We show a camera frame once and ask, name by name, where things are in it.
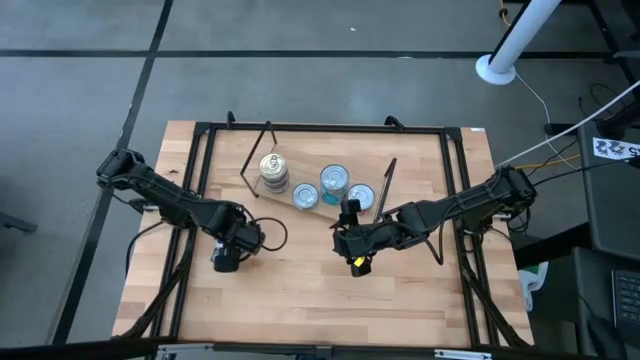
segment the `cylinder base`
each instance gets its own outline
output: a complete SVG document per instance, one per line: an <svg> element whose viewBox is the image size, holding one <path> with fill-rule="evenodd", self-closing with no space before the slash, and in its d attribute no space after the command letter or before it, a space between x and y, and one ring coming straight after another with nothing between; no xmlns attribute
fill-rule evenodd
<svg viewBox="0 0 640 360"><path fill-rule="evenodd" d="M476 61L476 72L482 80L493 85L507 85L516 78L516 68L511 67L505 73L497 73L489 68L491 55L485 55Z"/></svg>

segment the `white cable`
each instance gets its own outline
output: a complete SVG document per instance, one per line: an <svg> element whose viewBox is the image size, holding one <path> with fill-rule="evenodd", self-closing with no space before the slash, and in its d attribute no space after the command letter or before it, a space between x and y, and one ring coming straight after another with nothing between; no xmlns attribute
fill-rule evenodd
<svg viewBox="0 0 640 360"><path fill-rule="evenodd" d="M555 140L555 139L557 139L557 138L559 138L559 137L562 137L562 136L564 136L564 135L566 135L566 134L568 134L568 133L572 132L573 130L575 130L575 129L579 128L580 126L584 125L585 123L589 122L590 120L593 120L593 118L595 118L596 116L600 115L603 111L605 111L605 110L607 110L608 108L610 108L610 107L611 107L611 105L615 104L615 103L616 103L616 102L618 102L620 99L622 99L625 95L627 95L628 93L630 93L633 89L637 88L637 87L638 87L638 85L640 85L640 81L638 81L638 82L636 82L635 84L631 85L627 90L623 91L620 95L616 96L616 98L615 98L615 99L611 100L611 101L610 101L609 103L607 103L605 106L603 106L603 107L601 107L600 109L598 109L598 111L596 111L596 112L594 112L593 114L591 114L588 118L586 118L586 119L584 119L584 120L580 121L579 123L577 123L577 124L573 125L572 127L568 128L567 130L565 130L565 131L561 132L560 134L558 134L558 135L556 135L556 136L554 136L554 137L552 137L552 138L550 138L550 139L547 139L547 140L545 140L545 141L541 142L541 143L540 143L540 144L538 144L538 145L532 146L532 147L530 147L529 149L527 149L527 150L525 150L525 151L523 151L523 152L519 153L518 155L515 155L515 156L513 156L513 157L511 157L511 158L509 158L509 159L507 159L507 160L505 160L505 161L503 161L503 162L501 162L500 164L498 164L498 166L497 166L497 167L504 166L504 165L506 165L506 164L508 164L508 163L512 162L513 160L515 160L515 159L517 159L517 158L519 158L519 157L521 157L521 156L523 156L523 155L526 155L526 154L528 154L528 153L532 152L533 150L535 150L535 149L539 148L540 146L543 146L543 145L549 144L549 143L551 143L553 140Z"/></svg>
<svg viewBox="0 0 640 360"><path fill-rule="evenodd" d="M547 104L544 102L544 100L542 100L542 98L540 97L540 95L538 95L538 93L536 93L531 86L529 86L529 84L527 84L526 81L524 81L524 79L522 77L520 77L520 74L518 74L516 72L516 76L518 77L518 79L520 79L520 81L522 81L522 83L524 84L524 86L527 87L527 89L529 89L529 91L531 91L531 93L533 95L535 95L535 97L538 98L538 100L540 100L540 102L542 103L542 106L544 107L544 114L547 117L547 124L551 124L551 117L549 116L549 109L547 108ZM544 135L544 139L545 140L549 140L549 135L545 134ZM558 150L556 150L556 148L553 147L553 145L551 145L551 143L547 143L547 145L549 145L549 147L551 148L551 150L553 150L553 152L556 154L556 156L562 160L562 162L564 162L565 164L567 164L570 168L572 168L573 170L577 170L578 168L569 164L569 162L567 160L565 160L565 158L562 157L562 155L560 155L560 153L558 152Z"/></svg>

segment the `tin can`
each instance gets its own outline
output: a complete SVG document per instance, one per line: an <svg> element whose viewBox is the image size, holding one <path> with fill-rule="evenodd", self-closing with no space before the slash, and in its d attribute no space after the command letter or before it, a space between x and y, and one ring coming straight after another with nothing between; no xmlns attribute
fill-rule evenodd
<svg viewBox="0 0 640 360"><path fill-rule="evenodd" d="M360 215L365 215L373 207L376 195L371 186L366 184L356 184L349 189L347 195L349 200L360 200Z"/></svg>
<svg viewBox="0 0 640 360"><path fill-rule="evenodd" d="M278 154L269 154L260 160L260 177L269 191L281 194L289 185L287 162Z"/></svg>
<svg viewBox="0 0 640 360"><path fill-rule="evenodd" d="M312 209L318 204L318 189L307 183L296 185L293 188L293 205L300 210Z"/></svg>
<svg viewBox="0 0 640 360"><path fill-rule="evenodd" d="M342 165L329 165L320 173L322 199L329 205L338 205L347 193L349 172Z"/></svg>

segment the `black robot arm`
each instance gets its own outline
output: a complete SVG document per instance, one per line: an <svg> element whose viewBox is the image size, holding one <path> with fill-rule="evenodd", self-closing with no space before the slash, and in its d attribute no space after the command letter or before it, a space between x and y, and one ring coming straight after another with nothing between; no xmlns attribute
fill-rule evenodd
<svg viewBox="0 0 640 360"><path fill-rule="evenodd" d="M533 204L536 195L522 170L505 167L496 170L484 183L456 195L389 210L382 214L382 222L376 224L358 224L359 201L345 199L339 226L333 233L333 250L352 265L354 276L366 275L377 251L402 250L427 242L431 232L452 218L459 218L468 232L485 233L491 227L493 215L501 212L517 216Z"/></svg>
<svg viewBox="0 0 640 360"><path fill-rule="evenodd" d="M238 253L257 254L264 234L248 222L242 205L201 199L155 173L141 154L127 149L112 151L97 170L98 185L107 191L133 190L157 205L162 219L180 228L199 226Z"/></svg>

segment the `black table leg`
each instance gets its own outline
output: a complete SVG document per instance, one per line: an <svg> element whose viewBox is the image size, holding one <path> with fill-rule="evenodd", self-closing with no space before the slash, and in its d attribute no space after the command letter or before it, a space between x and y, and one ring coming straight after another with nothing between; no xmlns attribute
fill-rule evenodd
<svg viewBox="0 0 640 360"><path fill-rule="evenodd" d="M573 125L575 124L546 124L544 126L544 132L547 133L547 135L558 135ZM565 136L578 136L578 130L570 131Z"/></svg>
<svg viewBox="0 0 640 360"><path fill-rule="evenodd" d="M571 253L571 248L573 247L591 248L589 223L585 222L557 235L515 250L516 266L518 269L522 269L567 256Z"/></svg>
<svg viewBox="0 0 640 360"><path fill-rule="evenodd" d="M26 233L32 233L38 228L37 225L15 218L11 215L0 213L0 226L4 228L14 228Z"/></svg>

